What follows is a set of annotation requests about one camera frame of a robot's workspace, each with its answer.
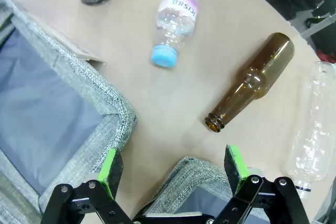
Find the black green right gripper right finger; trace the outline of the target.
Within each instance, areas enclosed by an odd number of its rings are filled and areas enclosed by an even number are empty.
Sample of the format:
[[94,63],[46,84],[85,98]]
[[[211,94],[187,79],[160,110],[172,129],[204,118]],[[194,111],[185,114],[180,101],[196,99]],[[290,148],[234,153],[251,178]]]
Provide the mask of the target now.
[[262,209],[270,223],[309,223],[289,177],[278,177],[270,182],[250,174],[236,145],[226,146],[224,169],[233,197],[214,223],[244,223],[253,209]]

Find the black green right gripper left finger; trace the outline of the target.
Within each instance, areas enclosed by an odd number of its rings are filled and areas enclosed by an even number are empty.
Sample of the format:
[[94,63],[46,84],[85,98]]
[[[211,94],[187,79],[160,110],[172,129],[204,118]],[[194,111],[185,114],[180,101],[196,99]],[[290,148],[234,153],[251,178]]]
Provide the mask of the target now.
[[110,149],[97,179],[76,188],[70,184],[55,186],[41,223],[81,223],[91,213],[102,223],[132,223],[115,200],[122,172],[120,151]]

